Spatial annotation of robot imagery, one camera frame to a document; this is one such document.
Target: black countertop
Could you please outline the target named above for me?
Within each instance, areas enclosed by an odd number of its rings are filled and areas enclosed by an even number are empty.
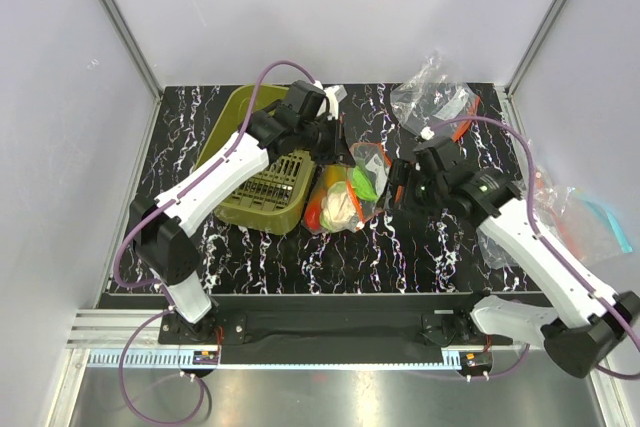
[[[502,119],[491,84],[470,84],[479,115]],[[155,197],[189,175],[227,98],[237,86],[168,87],[138,192]],[[391,114],[390,84],[346,85],[341,103],[349,144],[381,142],[390,158],[411,156],[413,136]],[[473,125],[460,143],[479,166],[514,177],[519,169],[511,141],[498,127]],[[382,213],[363,230],[312,235],[298,225],[284,236],[224,224],[213,215],[193,238],[202,255],[202,282],[212,294],[317,294],[494,291],[535,289],[519,268],[491,270],[475,231],[445,214],[424,222]],[[129,251],[125,280],[150,274]],[[123,292],[110,282],[108,291]]]

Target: red tomato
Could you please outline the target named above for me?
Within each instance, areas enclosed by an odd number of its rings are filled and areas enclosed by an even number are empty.
[[[307,224],[307,228],[313,232],[322,229],[320,225],[320,214],[322,213],[322,202],[313,202],[313,200],[307,206],[307,210],[304,213],[304,222]]]

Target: white wall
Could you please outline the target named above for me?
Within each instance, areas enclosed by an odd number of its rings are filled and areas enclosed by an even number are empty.
[[[611,206],[640,250],[640,3],[569,0],[516,93],[527,135],[558,181]],[[640,254],[594,269],[618,291],[640,294]],[[640,371],[627,341],[612,355]],[[640,424],[640,382],[625,382]]]
[[[246,83],[289,58],[324,81],[402,81],[439,48],[506,83],[551,0],[117,0],[165,85]],[[291,77],[275,73],[274,80]]]
[[[41,426],[152,99],[98,0],[0,0],[0,425]]]

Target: green basket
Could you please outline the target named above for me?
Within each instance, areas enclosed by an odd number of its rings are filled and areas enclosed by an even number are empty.
[[[262,85],[254,111],[284,98],[287,90],[286,87]],[[229,96],[196,168],[218,152],[237,130],[247,112],[252,91],[253,85],[245,85]],[[285,155],[234,190],[213,212],[218,219],[229,224],[277,235],[286,234],[300,222],[314,170],[315,163],[307,152],[295,151]]]

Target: metallic floor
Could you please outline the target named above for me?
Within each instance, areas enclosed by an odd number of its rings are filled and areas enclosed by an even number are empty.
[[[494,370],[515,360],[496,352]],[[169,374],[126,372],[131,397]],[[446,376],[457,374],[443,372]],[[231,371],[206,377],[212,394],[194,421],[199,426],[604,426],[592,386],[561,372],[543,352],[532,352],[512,376],[489,382],[425,379],[413,372]],[[161,421],[182,418],[197,387],[173,379],[136,402]],[[73,427],[141,426],[120,397],[115,369],[89,368]]]

